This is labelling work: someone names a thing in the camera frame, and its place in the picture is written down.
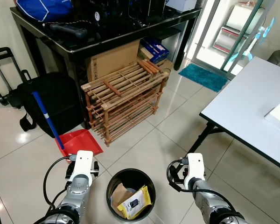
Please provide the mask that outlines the black round rubbish bin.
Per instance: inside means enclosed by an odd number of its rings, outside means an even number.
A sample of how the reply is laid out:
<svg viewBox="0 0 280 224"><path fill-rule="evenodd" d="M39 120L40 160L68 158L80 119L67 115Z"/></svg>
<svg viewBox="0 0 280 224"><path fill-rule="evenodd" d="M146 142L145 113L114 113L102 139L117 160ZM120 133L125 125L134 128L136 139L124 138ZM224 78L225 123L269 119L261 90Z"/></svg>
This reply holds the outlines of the black round rubbish bin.
<svg viewBox="0 0 280 224"><path fill-rule="evenodd" d="M113 175L112 179L107 185L105 192L107 207L112 215L114 215L119 220L133 223L148 217L149 213L151 213L153 210L153 204L146 207L146 209L139 213L138 217L131 220L123 218L121 216L121 212L118 211L116 207L112 206L112 202L115 199L114 194L119 184L121 184L126 190L132 190L133 192L140 190L142 186L147 186L149 198L151 199L151 202L154 203L156 201L156 191L153 181L150 179L150 177L144 173L144 171L135 168L126 168Z"/></svg>

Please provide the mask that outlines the brown paper bag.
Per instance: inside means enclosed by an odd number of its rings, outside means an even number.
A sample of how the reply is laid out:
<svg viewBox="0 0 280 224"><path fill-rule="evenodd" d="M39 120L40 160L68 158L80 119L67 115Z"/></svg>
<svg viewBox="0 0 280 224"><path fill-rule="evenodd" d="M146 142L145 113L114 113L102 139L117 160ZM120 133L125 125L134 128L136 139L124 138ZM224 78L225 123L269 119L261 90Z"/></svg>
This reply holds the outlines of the brown paper bag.
<svg viewBox="0 0 280 224"><path fill-rule="evenodd" d="M110 196L111 199L111 207L114 211L119 211L117 207L121 205L125 200L133 196L137 190L126 188L122 183L119 183L115 190L112 192Z"/></svg>

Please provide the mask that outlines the black fabric bag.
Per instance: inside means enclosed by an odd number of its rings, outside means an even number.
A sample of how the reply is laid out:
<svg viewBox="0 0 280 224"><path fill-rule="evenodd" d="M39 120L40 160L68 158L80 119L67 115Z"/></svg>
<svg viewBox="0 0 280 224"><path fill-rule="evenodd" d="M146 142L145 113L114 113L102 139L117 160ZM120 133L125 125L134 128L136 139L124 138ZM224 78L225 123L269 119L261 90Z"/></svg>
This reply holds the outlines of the black fabric bag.
<svg viewBox="0 0 280 224"><path fill-rule="evenodd" d="M19 121L23 131L40 127L50 137L55 137L33 96L34 91L38 92L57 134L67 133L82 124L84 119L77 89L74 79L60 72L50 72L19 84L16 95L27 113Z"/></svg>

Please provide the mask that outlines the wooden slatted shoe rack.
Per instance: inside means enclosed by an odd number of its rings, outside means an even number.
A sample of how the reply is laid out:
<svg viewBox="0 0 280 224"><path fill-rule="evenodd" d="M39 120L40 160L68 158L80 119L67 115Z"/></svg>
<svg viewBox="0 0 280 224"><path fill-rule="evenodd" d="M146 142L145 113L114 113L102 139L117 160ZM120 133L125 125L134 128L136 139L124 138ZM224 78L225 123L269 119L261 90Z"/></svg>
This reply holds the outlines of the wooden slatted shoe rack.
<svg viewBox="0 0 280 224"><path fill-rule="evenodd" d="M157 72L148 60L128 66L82 85L89 124L108 146L131 128L157 112L169 74ZM121 92L117 96L103 81Z"/></svg>

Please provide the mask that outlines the loose wooden rod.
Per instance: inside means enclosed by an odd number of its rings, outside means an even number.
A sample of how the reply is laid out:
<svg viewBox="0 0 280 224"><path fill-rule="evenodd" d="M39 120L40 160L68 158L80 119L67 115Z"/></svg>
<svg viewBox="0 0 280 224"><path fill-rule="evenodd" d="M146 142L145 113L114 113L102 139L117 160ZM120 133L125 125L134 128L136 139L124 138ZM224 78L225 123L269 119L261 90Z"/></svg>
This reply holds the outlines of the loose wooden rod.
<svg viewBox="0 0 280 224"><path fill-rule="evenodd" d="M114 92L117 96L121 96L121 92L117 90L117 88L114 88L112 84L110 84L108 81L104 80L103 81L104 85L109 88L112 92Z"/></svg>

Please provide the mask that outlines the teal floor mat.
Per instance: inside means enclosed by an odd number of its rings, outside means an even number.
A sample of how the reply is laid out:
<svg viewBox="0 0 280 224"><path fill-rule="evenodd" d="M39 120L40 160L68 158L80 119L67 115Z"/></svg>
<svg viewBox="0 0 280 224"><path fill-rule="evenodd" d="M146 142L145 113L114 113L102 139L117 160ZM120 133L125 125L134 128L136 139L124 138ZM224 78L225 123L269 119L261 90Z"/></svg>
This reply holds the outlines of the teal floor mat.
<svg viewBox="0 0 280 224"><path fill-rule="evenodd" d="M179 75L215 92L221 91L228 81L227 78L219 76L195 64L189 64L189 66L183 68L179 72Z"/></svg>

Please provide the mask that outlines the large brown cardboard box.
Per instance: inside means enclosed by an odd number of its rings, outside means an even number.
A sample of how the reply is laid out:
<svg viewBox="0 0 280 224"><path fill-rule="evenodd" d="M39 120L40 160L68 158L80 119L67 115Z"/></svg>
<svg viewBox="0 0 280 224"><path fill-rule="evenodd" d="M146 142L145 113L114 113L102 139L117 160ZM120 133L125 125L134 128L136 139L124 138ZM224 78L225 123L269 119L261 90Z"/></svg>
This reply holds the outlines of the large brown cardboard box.
<svg viewBox="0 0 280 224"><path fill-rule="evenodd" d="M87 62L87 79L95 81L136 61L140 40L97 54Z"/></svg>

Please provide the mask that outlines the blue printed box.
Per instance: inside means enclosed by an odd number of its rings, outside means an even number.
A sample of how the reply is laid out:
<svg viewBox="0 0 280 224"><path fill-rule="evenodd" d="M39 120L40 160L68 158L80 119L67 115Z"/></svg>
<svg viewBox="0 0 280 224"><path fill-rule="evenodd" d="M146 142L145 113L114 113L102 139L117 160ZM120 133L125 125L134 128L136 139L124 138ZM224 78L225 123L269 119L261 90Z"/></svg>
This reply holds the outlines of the blue printed box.
<svg viewBox="0 0 280 224"><path fill-rule="evenodd" d="M153 64L157 64L165 60L169 53L170 51L157 39L151 37L140 39L138 58L146 59Z"/></svg>

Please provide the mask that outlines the black glossy table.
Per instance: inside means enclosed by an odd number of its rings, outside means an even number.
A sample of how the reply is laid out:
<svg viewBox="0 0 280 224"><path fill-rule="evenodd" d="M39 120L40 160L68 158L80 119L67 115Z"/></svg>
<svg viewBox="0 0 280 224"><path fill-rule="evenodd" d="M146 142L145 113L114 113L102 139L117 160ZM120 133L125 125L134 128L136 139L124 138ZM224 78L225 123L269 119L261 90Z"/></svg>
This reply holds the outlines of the black glossy table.
<svg viewBox="0 0 280 224"><path fill-rule="evenodd" d="M175 47L173 68L174 70L183 68L191 36L203 10L200 5L205 2L206 0L198 0L194 9L181 13L171 7L165 7L163 19L143 28L124 28L115 34L99 31L93 33L89 28L91 38L86 40L53 34L49 28L33 21L17 7L10 7L10 11L36 74L46 75L48 71L45 63L53 61L57 64L58 72L69 75L78 86L81 86L89 82L87 62L91 57L146 36L165 39L172 36L174 31L179 33L179 38Z"/></svg>

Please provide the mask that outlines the black handheld device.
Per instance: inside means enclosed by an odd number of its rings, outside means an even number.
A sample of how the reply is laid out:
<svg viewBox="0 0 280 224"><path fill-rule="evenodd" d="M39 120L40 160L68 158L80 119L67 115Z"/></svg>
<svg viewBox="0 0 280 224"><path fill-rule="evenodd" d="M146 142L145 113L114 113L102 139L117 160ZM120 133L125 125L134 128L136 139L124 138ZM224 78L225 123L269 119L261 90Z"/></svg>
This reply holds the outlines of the black handheld device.
<svg viewBox="0 0 280 224"><path fill-rule="evenodd" d="M65 23L50 24L49 28L52 31L58 31L58 32L69 34L71 36L76 37L77 39L86 38L86 36L88 34L87 29L78 28L78 27L72 26L72 24L65 24Z"/></svg>

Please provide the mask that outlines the black folding trolley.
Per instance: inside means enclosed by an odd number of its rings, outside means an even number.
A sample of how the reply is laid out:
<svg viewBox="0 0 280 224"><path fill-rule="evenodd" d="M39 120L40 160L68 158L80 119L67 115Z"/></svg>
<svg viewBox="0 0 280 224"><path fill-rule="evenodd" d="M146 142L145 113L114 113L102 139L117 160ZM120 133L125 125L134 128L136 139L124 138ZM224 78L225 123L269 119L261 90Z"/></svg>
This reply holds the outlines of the black folding trolley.
<svg viewBox="0 0 280 224"><path fill-rule="evenodd" d="M14 63L14 66L15 66L16 70L18 71L19 76L22 79L22 81L24 83L29 81L31 79L31 76L30 76L29 72L25 69L22 69L22 70L19 69L17 61L16 61L16 59L14 57L14 54L12 53L11 49L9 47L0 48L0 60L2 60L4 58L8 58L8 57L10 57L12 59L12 62ZM17 92L14 89L12 89L12 87L8 83L8 81L5 78L3 72L1 71L1 69L0 69L0 77L3 80L3 83L5 84L5 86L8 89L8 94L6 94L5 96L2 96L0 94L0 103L3 106L11 105L12 107L15 107L16 109L21 109L21 107L23 106L22 101L16 95Z"/></svg>

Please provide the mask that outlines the sliding glass door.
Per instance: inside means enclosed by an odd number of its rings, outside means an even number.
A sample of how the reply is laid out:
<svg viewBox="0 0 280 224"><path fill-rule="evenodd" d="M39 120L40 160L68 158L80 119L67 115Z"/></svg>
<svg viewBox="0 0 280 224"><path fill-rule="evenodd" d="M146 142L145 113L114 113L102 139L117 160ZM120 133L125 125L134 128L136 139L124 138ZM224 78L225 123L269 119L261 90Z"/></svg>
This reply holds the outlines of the sliding glass door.
<svg viewBox="0 0 280 224"><path fill-rule="evenodd" d="M188 59L233 79L247 64L247 51L261 37L276 0L203 0Z"/></svg>

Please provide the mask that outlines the black electronics pile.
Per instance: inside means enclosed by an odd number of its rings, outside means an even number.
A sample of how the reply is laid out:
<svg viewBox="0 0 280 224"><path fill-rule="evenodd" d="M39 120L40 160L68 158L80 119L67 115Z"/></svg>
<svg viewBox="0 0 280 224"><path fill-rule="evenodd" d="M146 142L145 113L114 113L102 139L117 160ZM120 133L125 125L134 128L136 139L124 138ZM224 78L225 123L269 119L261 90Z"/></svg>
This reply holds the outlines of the black electronics pile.
<svg viewBox="0 0 280 224"><path fill-rule="evenodd" d="M163 19L168 0L72 0L77 18L101 29L143 28Z"/></svg>

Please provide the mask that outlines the blue fabric bag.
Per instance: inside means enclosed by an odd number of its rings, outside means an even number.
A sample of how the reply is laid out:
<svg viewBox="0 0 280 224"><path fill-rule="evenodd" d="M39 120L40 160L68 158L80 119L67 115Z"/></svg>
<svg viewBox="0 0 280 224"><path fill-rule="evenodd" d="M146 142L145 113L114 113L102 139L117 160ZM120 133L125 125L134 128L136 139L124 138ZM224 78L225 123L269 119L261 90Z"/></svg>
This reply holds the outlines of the blue fabric bag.
<svg viewBox="0 0 280 224"><path fill-rule="evenodd" d="M70 15L71 0L15 0L16 6L27 17L42 23L57 22Z"/></svg>

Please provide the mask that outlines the white grey box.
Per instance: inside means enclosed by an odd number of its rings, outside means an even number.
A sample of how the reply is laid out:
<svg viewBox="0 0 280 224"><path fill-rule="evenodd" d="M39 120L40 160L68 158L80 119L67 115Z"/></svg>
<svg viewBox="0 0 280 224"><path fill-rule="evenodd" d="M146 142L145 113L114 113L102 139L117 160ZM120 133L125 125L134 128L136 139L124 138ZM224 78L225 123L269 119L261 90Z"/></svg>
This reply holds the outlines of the white grey box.
<svg viewBox="0 0 280 224"><path fill-rule="evenodd" d="M198 0L166 0L166 6L178 12L185 12L196 7Z"/></svg>

